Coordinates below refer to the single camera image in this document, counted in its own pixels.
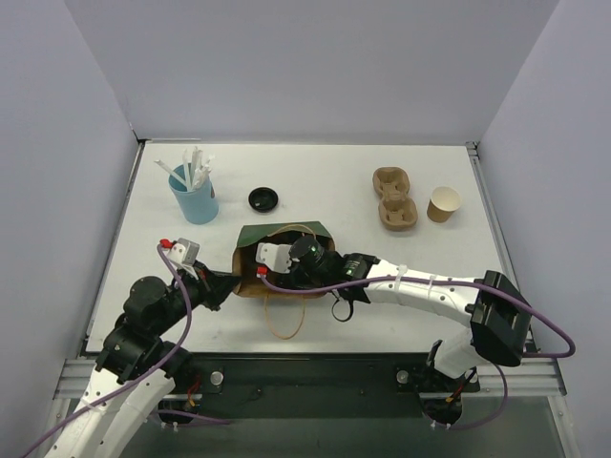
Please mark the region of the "brown and green paper bag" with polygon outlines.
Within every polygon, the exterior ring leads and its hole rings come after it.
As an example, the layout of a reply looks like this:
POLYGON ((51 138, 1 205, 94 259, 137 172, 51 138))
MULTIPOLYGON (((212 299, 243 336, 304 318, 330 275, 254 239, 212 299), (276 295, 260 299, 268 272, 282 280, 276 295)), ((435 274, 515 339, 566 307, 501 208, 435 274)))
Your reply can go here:
POLYGON ((301 331, 306 317, 306 302, 312 297, 272 290, 263 284, 259 275, 266 274, 266 279, 275 286, 295 290, 289 250, 303 236, 312 236, 326 249, 335 248, 332 235, 319 221, 252 224, 242 227, 232 255, 232 274, 241 279, 234 293, 241 298, 261 300, 268 330, 284 341, 293 339, 301 331), (269 315, 269 303, 280 300, 301 303, 300 320, 290 334, 279 333, 269 315))

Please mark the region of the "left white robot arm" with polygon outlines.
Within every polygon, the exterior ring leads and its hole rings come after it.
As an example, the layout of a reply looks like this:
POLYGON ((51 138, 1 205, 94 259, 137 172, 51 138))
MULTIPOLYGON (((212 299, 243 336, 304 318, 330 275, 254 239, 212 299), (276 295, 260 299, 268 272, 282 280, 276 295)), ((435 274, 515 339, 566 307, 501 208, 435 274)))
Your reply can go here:
POLYGON ((161 337, 179 321, 191 322, 197 306, 219 310, 241 279, 200 262, 193 272, 179 268, 172 274, 171 283, 148 276, 131 286, 79 404, 48 456, 119 456, 165 395, 193 383, 191 354, 161 337))

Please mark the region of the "black coffee lid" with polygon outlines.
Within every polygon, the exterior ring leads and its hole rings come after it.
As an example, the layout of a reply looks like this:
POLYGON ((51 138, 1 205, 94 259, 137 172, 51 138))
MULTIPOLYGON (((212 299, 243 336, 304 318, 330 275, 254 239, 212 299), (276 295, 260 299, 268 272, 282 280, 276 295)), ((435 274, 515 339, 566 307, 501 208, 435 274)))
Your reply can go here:
POLYGON ((249 206, 257 213, 266 214, 272 212, 279 203, 278 194, 269 187, 258 187, 248 195, 249 206))

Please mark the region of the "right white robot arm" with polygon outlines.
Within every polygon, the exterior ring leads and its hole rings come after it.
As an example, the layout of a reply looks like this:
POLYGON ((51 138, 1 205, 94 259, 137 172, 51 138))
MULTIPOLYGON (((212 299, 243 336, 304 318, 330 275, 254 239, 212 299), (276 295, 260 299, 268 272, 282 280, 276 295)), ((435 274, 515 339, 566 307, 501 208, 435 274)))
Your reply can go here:
POLYGON ((526 301, 500 272, 443 277, 371 255, 341 255, 312 236, 295 241, 288 256, 288 285, 295 289, 332 287, 349 304, 395 303, 461 324, 456 336, 433 344, 423 366, 424 380, 433 388, 443 389, 486 362, 507 367, 521 363, 531 316, 515 305, 526 301))

